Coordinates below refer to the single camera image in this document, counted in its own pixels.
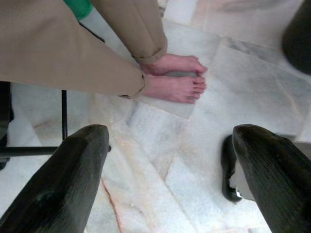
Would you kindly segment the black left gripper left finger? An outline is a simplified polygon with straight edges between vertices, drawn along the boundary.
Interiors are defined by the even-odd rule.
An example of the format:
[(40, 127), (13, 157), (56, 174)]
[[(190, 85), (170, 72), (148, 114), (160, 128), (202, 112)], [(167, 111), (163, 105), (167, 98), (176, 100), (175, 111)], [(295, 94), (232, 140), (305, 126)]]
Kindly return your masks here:
[(109, 132), (89, 125), (68, 136), (0, 219), (2, 233), (82, 233), (108, 153)]

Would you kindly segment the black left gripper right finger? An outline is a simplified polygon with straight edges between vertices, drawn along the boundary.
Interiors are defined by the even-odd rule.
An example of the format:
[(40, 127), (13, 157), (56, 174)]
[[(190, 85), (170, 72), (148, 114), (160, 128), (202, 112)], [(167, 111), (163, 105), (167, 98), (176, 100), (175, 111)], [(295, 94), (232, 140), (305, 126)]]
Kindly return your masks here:
[(273, 233), (311, 231), (311, 161), (289, 139), (256, 125), (233, 129), (233, 148)]

